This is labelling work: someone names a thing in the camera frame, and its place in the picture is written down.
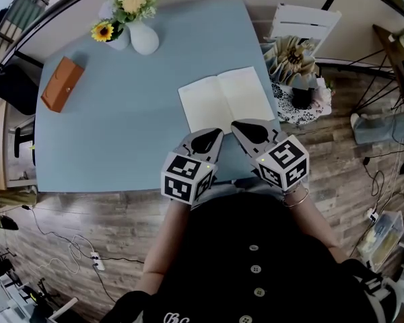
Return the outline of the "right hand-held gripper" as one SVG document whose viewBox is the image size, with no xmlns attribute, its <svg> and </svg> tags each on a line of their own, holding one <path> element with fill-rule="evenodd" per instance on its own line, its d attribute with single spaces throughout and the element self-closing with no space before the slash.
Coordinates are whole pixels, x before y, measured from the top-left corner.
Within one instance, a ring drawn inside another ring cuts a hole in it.
<svg viewBox="0 0 404 323">
<path fill-rule="evenodd" d="M 266 145 L 278 142 L 281 134 L 272 120 L 262 119 L 235 120 L 231 131 L 251 158 L 262 154 Z M 261 178 L 282 191 L 305 179 L 309 171 L 309 154 L 294 135 L 273 146 L 255 162 Z"/>
</svg>

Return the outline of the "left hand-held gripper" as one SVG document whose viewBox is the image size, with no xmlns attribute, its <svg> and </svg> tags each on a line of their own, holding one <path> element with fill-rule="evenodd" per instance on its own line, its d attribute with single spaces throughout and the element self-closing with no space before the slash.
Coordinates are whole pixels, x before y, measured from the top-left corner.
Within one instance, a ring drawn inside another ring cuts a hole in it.
<svg viewBox="0 0 404 323">
<path fill-rule="evenodd" d="M 211 187 L 223 138 L 220 128 L 188 134 L 178 146 L 178 153 L 170 152 L 166 157 L 161 172 L 162 195 L 194 205 Z"/>
</svg>

